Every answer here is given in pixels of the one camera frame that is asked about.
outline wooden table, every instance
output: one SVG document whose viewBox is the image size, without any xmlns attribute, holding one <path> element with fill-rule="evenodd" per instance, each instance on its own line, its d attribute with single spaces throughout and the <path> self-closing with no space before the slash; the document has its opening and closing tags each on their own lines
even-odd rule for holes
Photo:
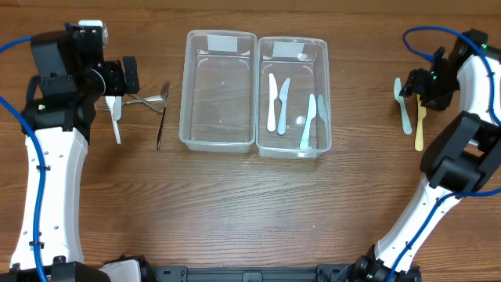
<svg viewBox="0 0 501 282">
<path fill-rule="evenodd" d="M 492 14 L 499 14 L 499 4 L 489 3 Z M 144 254 L 156 265 L 188 267 L 354 262 L 393 226 L 420 178 L 422 153 L 414 150 L 413 135 L 402 133 L 393 84 L 396 77 L 404 81 L 409 71 L 428 68 L 428 63 L 405 49 L 403 31 L 424 24 L 458 31 L 476 27 L 489 33 L 491 44 L 501 46 L 501 18 L 484 10 L 481 16 L 468 11 L 459 16 L 457 7 L 444 14 L 426 13 L 425 8 L 404 14 L 180 8 L 0 8 L 0 45 L 59 30 L 64 22 L 101 19 L 110 32 L 105 57 L 136 57 L 143 96 L 158 94 L 165 81 L 171 83 L 161 151 L 156 151 L 160 115 L 146 107 L 124 108 L 120 146 L 108 113 L 99 112 L 92 124 L 80 200 L 81 243 L 88 264 L 121 254 Z M 332 149 L 316 161 L 262 158 L 255 146 L 250 154 L 189 151 L 178 139 L 178 125 L 186 35 L 194 29 L 325 40 Z M 433 52 L 441 45 L 450 50 L 455 38 L 424 32 L 410 41 L 416 49 Z M 21 110 L 34 74 L 28 44 L 5 52 L 0 56 L 0 95 Z M 428 111 L 425 147 L 457 115 L 458 98 L 446 112 Z M 407 105 L 415 128 L 415 99 Z M 8 270 L 20 234 L 26 155 L 20 126 L 0 110 L 2 272 Z M 500 177 L 498 171 L 485 190 L 501 186 Z M 424 279 L 499 279 L 500 216 L 501 197 L 469 198 L 454 208 L 414 260 Z"/>
</svg>

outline empty plastic container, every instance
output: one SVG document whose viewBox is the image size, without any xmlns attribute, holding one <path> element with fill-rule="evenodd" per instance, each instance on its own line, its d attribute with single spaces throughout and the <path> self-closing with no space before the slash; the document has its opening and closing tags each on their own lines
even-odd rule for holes
<svg viewBox="0 0 501 282">
<path fill-rule="evenodd" d="M 327 44 L 310 38 L 267 37 L 258 43 L 259 94 L 256 117 L 257 145 L 263 157 L 315 158 L 332 146 L 330 132 L 330 76 Z M 267 129 L 270 101 L 270 74 L 278 96 L 273 106 L 279 124 L 282 103 L 280 90 L 290 79 L 285 112 L 286 131 L 282 136 Z M 308 105 L 313 94 L 315 117 L 305 133 Z"/>
<path fill-rule="evenodd" d="M 245 153 L 251 148 L 257 43 L 246 32 L 188 34 L 179 138 L 191 150 Z"/>
</svg>

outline plastic container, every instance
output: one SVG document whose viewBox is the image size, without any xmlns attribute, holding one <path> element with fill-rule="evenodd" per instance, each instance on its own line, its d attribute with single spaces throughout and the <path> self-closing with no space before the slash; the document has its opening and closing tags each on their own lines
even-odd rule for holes
<svg viewBox="0 0 501 282">
<path fill-rule="evenodd" d="M 259 154 L 263 157 L 316 158 L 327 152 L 332 146 L 327 44 L 310 38 L 261 38 L 258 60 L 258 116 L 255 126 Z M 283 136 L 267 129 L 270 73 L 275 77 L 279 94 L 284 81 L 290 79 L 287 126 Z M 305 129 L 310 94 L 315 96 L 316 115 L 311 121 L 308 148 L 302 150 L 299 145 Z M 274 105 L 278 124 L 282 107 L 279 97 Z"/>
<path fill-rule="evenodd" d="M 255 141 L 258 40 L 238 31 L 191 31 L 179 138 L 191 150 L 245 153 Z"/>
</svg>

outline yellow plastic knife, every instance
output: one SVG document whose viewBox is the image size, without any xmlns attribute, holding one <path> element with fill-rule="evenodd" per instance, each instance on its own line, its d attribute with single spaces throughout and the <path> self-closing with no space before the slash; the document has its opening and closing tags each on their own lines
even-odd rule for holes
<svg viewBox="0 0 501 282">
<path fill-rule="evenodd" d="M 426 117 L 426 108 L 421 106 L 420 95 L 416 94 L 417 97 L 417 128 L 416 128 L 416 141 L 414 142 L 414 148 L 416 151 L 420 152 L 423 150 L 423 119 Z"/>
</svg>

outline clear plastic bin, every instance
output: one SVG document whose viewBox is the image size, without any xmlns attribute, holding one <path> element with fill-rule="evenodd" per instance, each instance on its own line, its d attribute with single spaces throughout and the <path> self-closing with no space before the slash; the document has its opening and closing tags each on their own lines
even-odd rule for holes
<svg viewBox="0 0 501 282">
<path fill-rule="evenodd" d="M 188 34 L 179 138 L 191 150 L 251 148 L 257 43 L 254 34 L 238 31 Z"/>
<path fill-rule="evenodd" d="M 263 157 L 315 158 L 332 145 L 330 132 L 330 76 L 327 44 L 310 38 L 261 38 L 258 43 L 259 94 L 256 118 L 257 145 Z M 290 79 L 286 107 L 286 131 L 267 129 L 269 117 L 269 74 L 277 86 L 274 102 L 276 128 L 282 108 L 280 90 Z M 307 148 L 300 149 L 307 121 L 310 94 L 315 97 L 315 117 L 311 120 Z"/>
</svg>

